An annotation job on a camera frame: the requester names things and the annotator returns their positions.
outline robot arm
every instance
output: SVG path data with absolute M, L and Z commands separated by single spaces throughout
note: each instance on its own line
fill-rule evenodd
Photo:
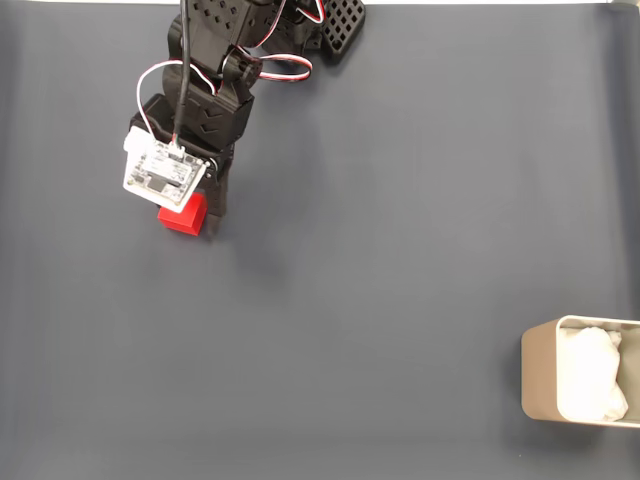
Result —
M 164 94 L 154 95 L 131 119 L 124 186 L 160 205 L 159 218 L 164 210 L 174 219 L 192 215 L 194 208 L 187 205 L 197 201 L 196 210 L 206 209 L 209 226 L 215 228 L 226 213 L 235 142 L 253 107 L 251 87 L 261 78 L 308 78 L 311 62 L 301 57 L 308 50 L 339 61 L 363 25 L 365 9 L 360 0 L 181 1 L 190 48 L 182 48 L 181 15 L 169 28 L 168 45 L 170 58 L 183 60 L 164 62 Z M 256 47 L 271 55 L 251 55 L 248 49 Z M 298 63 L 307 71 L 267 73 L 265 60 Z M 189 221 L 190 228 L 184 229 L 179 222 L 165 224 L 197 234 L 202 219 L 200 225 Z

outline black 3d-printed part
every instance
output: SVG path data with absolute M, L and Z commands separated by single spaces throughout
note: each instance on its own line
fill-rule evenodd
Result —
M 162 85 L 170 105 L 175 105 L 180 90 L 180 66 L 164 70 Z M 206 87 L 192 82 L 184 124 L 203 142 L 223 150 L 244 133 L 253 107 L 253 95 L 240 82 L 225 83 L 215 97 Z
M 331 61 L 339 61 L 364 25 L 365 8 L 360 0 L 331 0 L 322 25 L 322 50 Z
M 222 69 L 230 45 L 254 47 L 269 31 L 272 0 L 188 1 L 191 58 L 214 73 Z
M 153 134 L 156 139 L 164 143 L 169 143 L 173 135 L 173 110 L 169 105 L 169 102 L 164 95 L 157 93 L 144 105 L 144 111 L 147 114 L 151 128 L 153 128 Z M 136 126 L 143 130 L 147 130 L 140 112 L 136 113 L 129 123 L 129 128 Z M 190 155 L 200 157 L 202 159 L 213 158 L 218 164 L 218 177 L 222 172 L 227 169 L 227 165 L 231 164 L 233 160 L 234 145 L 229 145 L 223 150 L 213 150 L 210 145 L 207 145 L 200 140 L 193 132 L 188 129 L 183 129 L 180 135 L 180 144 L 185 147 L 185 150 Z
M 274 7 L 274 18 L 278 7 Z M 322 42 L 320 25 L 308 20 L 294 9 L 285 10 L 273 34 L 263 44 L 269 53 L 293 53 L 302 55 L 305 50 L 318 50 Z
M 173 135 L 173 110 L 171 110 L 167 99 L 159 93 L 154 95 L 144 105 L 144 111 L 149 118 L 156 138 L 161 142 L 169 143 Z M 132 126 L 146 130 L 140 112 L 131 119 L 130 127 Z M 227 213 L 229 169 L 233 163 L 235 144 L 229 145 L 222 151 L 214 151 L 187 129 L 182 131 L 180 144 L 184 146 L 187 153 L 205 160 L 213 159 L 217 165 L 216 168 L 216 165 L 211 162 L 211 166 L 207 168 L 197 188 L 197 190 L 203 191 L 207 197 L 207 221 L 209 229 L 215 230 L 220 219 Z

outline red block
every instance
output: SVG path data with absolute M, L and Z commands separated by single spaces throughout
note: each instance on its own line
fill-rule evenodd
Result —
M 171 230 L 197 236 L 206 214 L 207 197 L 202 193 L 194 193 L 184 206 L 182 213 L 172 212 L 168 208 L 162 207 L 158 212 L 158 220 Z

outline white tissue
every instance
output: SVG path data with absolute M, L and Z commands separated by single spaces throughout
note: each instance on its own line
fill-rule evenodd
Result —
M 616 383 L 622 341 L 601 328 L 558 332 L 558 407 L 576 421 L 615 421 L 629 406 Z

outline gray mat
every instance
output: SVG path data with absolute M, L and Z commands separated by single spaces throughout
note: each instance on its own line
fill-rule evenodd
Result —
M 371 7 L 211 242 L 120 185 L 176 8 L 0 8 L 0 478 L 638 478 L 519 404 L 527 328 L 640 318 L 637 10 Z

